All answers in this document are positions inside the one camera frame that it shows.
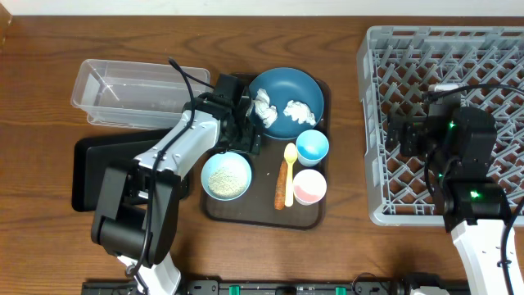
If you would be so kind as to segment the light blue cup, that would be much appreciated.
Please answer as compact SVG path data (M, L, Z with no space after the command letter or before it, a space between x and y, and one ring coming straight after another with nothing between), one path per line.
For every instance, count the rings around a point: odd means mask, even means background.
M303 166L316 166L329 152L327 136L316 130L309 129L302 132L296 139L298 161Z

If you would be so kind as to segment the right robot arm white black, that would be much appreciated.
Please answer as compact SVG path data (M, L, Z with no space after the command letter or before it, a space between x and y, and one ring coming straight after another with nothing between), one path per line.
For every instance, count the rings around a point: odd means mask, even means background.
M489 175L495 118L475 107L439 116L387 119L386 147L424 157L427 190L458 250L473 294L521 294L514 224L504 189Z

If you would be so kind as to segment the white tissue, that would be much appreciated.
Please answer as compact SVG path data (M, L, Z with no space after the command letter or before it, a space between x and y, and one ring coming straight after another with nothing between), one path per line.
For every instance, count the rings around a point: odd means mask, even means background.
M270 97L263 88L257 90L256 97L247 109L246 115L250 116L252 113L255 113L262 120L266 129L270 128L278 118L278 110L270 104Z
M290 116L299 125L308 124L315 126L316 119L309 106L303 102L289 101L283 111L283 115Z

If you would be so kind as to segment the pink white cup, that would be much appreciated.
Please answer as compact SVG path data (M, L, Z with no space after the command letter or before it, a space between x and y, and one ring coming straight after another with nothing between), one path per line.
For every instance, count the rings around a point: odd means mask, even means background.
M306 169L298 172L293 179L295 199L304 206L323 200L327 192L327 181L316 170Z

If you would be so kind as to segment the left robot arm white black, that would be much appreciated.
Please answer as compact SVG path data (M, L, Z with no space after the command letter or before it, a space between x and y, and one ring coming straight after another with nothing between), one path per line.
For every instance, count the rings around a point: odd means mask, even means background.
M150 149L107 168L91 239L126 266L141 294L174 294L180 271L169 254L183 179L210 149L258 153L260 130L243 112L198 107Z

